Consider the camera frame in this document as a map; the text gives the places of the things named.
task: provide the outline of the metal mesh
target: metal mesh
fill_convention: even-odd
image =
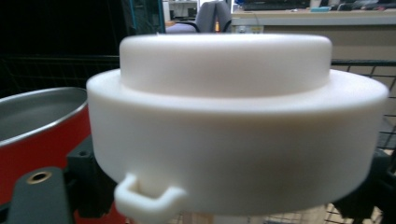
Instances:
[[[85,88],[95,74],[120,67],[118,56],[2,56],[1,97],[54,87]]]
[[[371,77],[389,88],[390,95],[387,101],[384,122],[380,128],[377,147],[394,150],[396,148],[396,89],[394,88],[396,83],[396,61],[333,60],[332,68]]]

